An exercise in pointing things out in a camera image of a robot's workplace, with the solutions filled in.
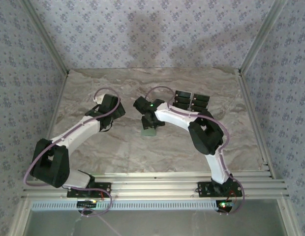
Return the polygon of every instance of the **marble surface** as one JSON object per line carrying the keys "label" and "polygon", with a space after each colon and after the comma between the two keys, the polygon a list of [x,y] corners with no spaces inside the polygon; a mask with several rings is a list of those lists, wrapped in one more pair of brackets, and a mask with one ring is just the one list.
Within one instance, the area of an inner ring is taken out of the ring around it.
{"label": "marble surface", "polygon": [[[98,88],[114,88],[126,110],[109,132],[92,136],[73,152],[71,168],[90,173],[210,171],[205,157],[194,148],[185,130],[166,124],[157,129],[155,137],[141,136],[141,114],[133,103],[158,85],[211,96],[209,111],[227,127],[231,136],[224,151],[229,169],[261,169],[262,157],[231,68],[71,70],[53,137],[78,122],[94,106],[92,96]],[[149,99],[170,97],[169,91],[159,89]]]}

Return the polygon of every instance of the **white cable tray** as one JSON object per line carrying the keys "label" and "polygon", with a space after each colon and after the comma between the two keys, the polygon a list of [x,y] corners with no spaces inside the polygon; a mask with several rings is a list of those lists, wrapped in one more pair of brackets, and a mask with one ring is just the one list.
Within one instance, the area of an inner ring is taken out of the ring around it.
{"label": "white cable tray", "polygon": [[[77,210],[77,201],[34,201],[33,211]],[[105,210],[109,201],[98,202],[95,210]],[[215,200],[137,200],[114,201],[110,210],[217,210]]]}

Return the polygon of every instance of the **green block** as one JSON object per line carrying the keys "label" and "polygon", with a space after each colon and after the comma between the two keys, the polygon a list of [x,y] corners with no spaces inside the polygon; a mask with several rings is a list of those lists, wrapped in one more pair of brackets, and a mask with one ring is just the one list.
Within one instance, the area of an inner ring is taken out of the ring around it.
{"label": "green block", "polygon": [[142,136],[156,136],[156,129],[154,128],[148,128],[148,129],[143,129],[141,132]]}

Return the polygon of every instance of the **floral wallpaper pattern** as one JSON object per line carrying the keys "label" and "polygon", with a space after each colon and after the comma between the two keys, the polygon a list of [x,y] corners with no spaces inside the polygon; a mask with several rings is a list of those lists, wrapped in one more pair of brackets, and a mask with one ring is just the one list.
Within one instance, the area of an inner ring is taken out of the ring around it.
{"label": "floral wallpaper pattern", "polygon": [[240,67],[274,0],[31,0],[67,68]]}
{"label": "floral wallpaper pattern", "polygon": [[289,0],[245,75],[305,235],[305,0]]}
{"label": "floral wallpaper pattern", "polygon": [[63,78],[19,2],[0,0],[0,236],[8,233]]}

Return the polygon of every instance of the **patterned wallpaper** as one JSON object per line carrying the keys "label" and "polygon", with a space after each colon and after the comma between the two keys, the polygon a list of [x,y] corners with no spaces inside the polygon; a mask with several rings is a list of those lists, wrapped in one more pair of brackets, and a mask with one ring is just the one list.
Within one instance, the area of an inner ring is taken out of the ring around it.
{"label": "patterned wallpaper", "polygon": [[0,0],[0,236],[8,232],[62,79],[19,2]]}
{"label": "patterned wallpaper", "polygon": [[239,67],[274,0],[31,0],[67,68]]}
{"label": "patterned wallpaper", "polygon": [[245,75],[305,235],[305,0],[289,0]]}

